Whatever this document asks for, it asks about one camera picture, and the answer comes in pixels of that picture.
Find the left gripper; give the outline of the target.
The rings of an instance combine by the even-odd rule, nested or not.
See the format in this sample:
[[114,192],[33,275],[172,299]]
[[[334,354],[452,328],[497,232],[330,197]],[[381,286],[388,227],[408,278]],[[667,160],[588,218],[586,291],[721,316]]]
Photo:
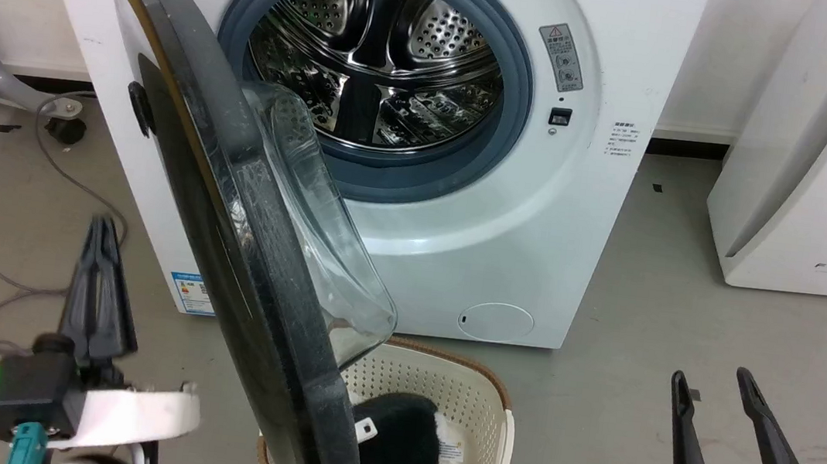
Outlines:
[[113,222],[92,217],[59,334],[38,335],[30,353],[0,359],[0,441],[11,457],[46,461],[55,450],[124,446],[132,464],[158,464],[162,441],[200,424],[192,384],[142,391],[114,364],[138,342]]

